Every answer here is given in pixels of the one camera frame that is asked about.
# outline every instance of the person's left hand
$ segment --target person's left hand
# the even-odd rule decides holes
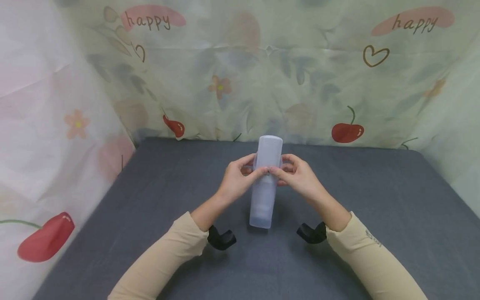
[[[268,167],[252,171],[251,166],[255,153],[239,158],[228,164],[222,183],[216,192],[218,196],[229,202],[234,202],[242,196],[250,186],[261,176],[268,173]]]

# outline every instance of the person's right hand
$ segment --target person's right hand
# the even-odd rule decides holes
[[[282,155],[282,160],[291,163],[284,163],[282,168],[269,169],[270,173],[279,178],[278,186],[291,186],[310,203],[328,195],[306,161],[293,154]]]

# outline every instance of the forearm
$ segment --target forearm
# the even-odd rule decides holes
[[[327,239],[374,300],[427,299],[403,265],[353,213],[341,232],[327,228]]]
[[[309,202],[318,212],[325,225],[333,231],[341,232],[352,218],[351,214],[325,190]]]
[[[208,231],[218,216],[233,202],[217,193],[192,212],[192,219],[201,231]]]
[[[108,300],[155,300],[180,265],[202,254],[204,231],[184,214],[127,270]]]

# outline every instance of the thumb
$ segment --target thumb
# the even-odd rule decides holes
[[[270,173],[277,176],[281,180],[285,181],[286,183],[290,184],[291,174],[286,173],[284,170],[280,169],[279,167],[270,167]]]
[[[267,173],[268,173],[267,167],[258,168],[257,170],[253,171],[245,178],[248,180],[248,184],[252,185],[257,179],[259,179],[263,175],[266,175]]]

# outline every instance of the beige sleeve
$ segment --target beige sleeve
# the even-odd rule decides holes
[[[108,300],[155,300],[180,265],[202,255],[207,237],[185,213],[127,270]]]
[[[402,264],[353,214],[342,232],[327,228],[333,250],[353,269],[374,300],[425,300]]]

